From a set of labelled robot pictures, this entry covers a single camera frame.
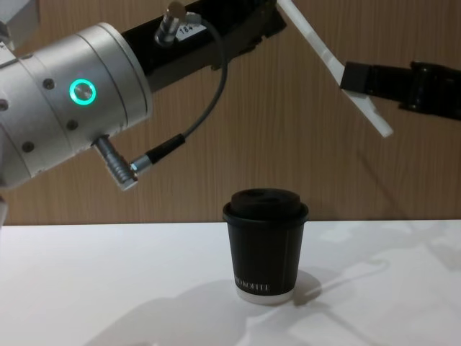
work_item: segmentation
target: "black paper cup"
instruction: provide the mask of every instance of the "black paper cup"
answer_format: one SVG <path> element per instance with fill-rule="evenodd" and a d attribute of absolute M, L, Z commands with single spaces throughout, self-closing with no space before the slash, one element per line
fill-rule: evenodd
<path fill-rule="evenodd" d="M 276 189 L 236 193 L 224 207 L 237 293 L 274 305 L 292 298 L 308 207 Z"/>

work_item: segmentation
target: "black cable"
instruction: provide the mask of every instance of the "black cable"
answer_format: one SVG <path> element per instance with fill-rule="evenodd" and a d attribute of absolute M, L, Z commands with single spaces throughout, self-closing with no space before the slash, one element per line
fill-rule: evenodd
<path fill-rule="evenodd" d="M 207 109 L 203 112 L 202 116 L 199 117 L 197 121 L 193 123 L 192 126 L 182 134 L 185 138 L 188 138 L 190 135 L 192 135 L 193 132 L 195 132 L 196 129 L 198 129 L 201 126 L 201 124 L 203 124 L 204 121 L 208 119 L 211 112 L 215 109 L 219 99 L 221 98 L 221 95 L 224 92 L 225 84 L 228 80 L 228 57 L 225 53 L 223 38 L 221 37 L 221 34 L 218 32 L 218 30 L 216 30 L 215 26 L 207 20 L 202 19 L 202 25 L 208 29 L 208 31 L 216 41 L 216 45 L 218 47 L 221 57 L 221 80 L 218 86 L 218 90 L 216 90 L 215 96 L 213 97 L 211 103 L 208 105 Z"/>
<path fill-rule="evenodd" d="M 213 36 L 213 38 L 216 41 L 216 45 L 218 47 L 220 57 L 221 57 L 221 80 L 218 86 L 218 89 L 216 90 L 215 96 L 211 100 L 211 103 L 208 105 L 207 109 L 203 112 L 203 114 L 191 125 L 189 129 L 186 130 L 186 132 L 176 135 L 173 138 L 167 140 L 166 142 L 162 143 L 160 146 L 157 146 L 156 148 L 148 151 L 146 153 L 146 156 L 148 157 L 148 160 L 151 162 L 152 165 L 156 164 L 160 160 L 162 160 L 164 157 L 168 156 L 171 154 L 173 151 L 178 149 L 180 146 L 186 143 L 186 139 L 193 134 L 200 126 L 203 124 L 206 119 L 210 116 L 211 112 L 215 109 L 216 104 L 218 103 L 219 99 L 221 98 L 221 95 L 224 92 L 225 84 L 228 80 L 228 57 L 225 52 L 225 45 L 224 45 L 224 40 L 221 37 L 221 34 L 218 32 L 218 30 L 215 28 L 214 25 L 209 23 L 207 20 L 202 19 L 202 25 L 208 29 L 210 34 Z M 143 157 L 139 158 L 139 160 L 136 160 L 133 164 L 134 167 L 136 167 L 139 163 L 145 162 L 143 160 Z"/>

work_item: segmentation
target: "label sticker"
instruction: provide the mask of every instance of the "label sticker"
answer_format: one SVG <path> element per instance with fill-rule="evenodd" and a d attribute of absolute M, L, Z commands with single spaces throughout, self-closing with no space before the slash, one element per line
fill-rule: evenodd
<path fill-rule="evenodd" d="M 178 33 L 176 34 L 176 38 L 179 42 L 181 42 L 206 29 L 207 28 L 203 25 L 181 25 L 178 29 Z"/>

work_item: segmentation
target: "screw hole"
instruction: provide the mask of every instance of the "screw hole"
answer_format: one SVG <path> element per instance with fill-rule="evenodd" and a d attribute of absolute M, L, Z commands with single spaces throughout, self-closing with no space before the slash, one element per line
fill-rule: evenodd
<path fill-rule="evenodd" d="M 69 120 L 66 127 L 69 131 L 75 131 L 79 127 L 79 123 L 75 120 Z"/>
<path fill-rule="evenodd" d="M 25 152 L 26 154 L 31 153 L 34 151 L 35 145 L 32 142 L 26 142 L 22 144 L 22 151 Z"/>
<path fill-rule="evenodd" d="M 43 81 L 43 87 L 47 90 L 51 90 L 55 88 L 55 81 L 52 79 L 46 79 Z"/>
<path fill-rule="evenodd" d="M 0 111 L 8 110 L 8 101 L 5 99 L 0 99 Z"/>

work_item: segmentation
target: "black robot arm segment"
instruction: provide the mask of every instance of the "black robot arm segment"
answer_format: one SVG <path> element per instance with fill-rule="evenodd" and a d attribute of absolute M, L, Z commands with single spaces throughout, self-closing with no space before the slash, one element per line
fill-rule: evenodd
<path fill-rule="evenodd" d="M 461 71 L 444 66 L 347 63 L 341 88 L 397 101 L 401 109 L 411 112 L 461 120 Z"/>
<path fill-rule="evenodd" d="M 228 60 L 252 51 L 263 37 L 282 31 L 286 24 L 275 0 L 200 0 L 186 6 L 211 23 L 225 43 Z M 153 92 L 206 66 L 220 68 L 220 56 L 212 35 L 199 31 L 169 48 L 155 43 L 162 17 L 122 35 L 133 49 Z"/>

